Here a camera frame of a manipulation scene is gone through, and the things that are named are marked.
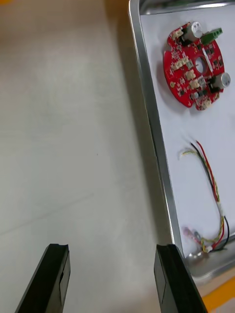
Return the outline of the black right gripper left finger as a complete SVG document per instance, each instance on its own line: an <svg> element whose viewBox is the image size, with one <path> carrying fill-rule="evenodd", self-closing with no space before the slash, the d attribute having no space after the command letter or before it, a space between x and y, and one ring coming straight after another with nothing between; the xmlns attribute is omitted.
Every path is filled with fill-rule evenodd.
<svg viewBox="0 0 235 313"><path fill-rule="evenodd" d="M46 247L16 308L17 313L61 313L71 274L68 245Z"/></svg>

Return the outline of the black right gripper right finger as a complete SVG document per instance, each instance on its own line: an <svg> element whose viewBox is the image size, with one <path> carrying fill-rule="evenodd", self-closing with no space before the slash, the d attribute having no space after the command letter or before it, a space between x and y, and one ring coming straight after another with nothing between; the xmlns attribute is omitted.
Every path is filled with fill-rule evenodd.
<svg viewBox="0 0 235 313"><path fill-rule="evenodd" d="M176 245L156 246L154 276L161 312L208 311Z"/></svg>

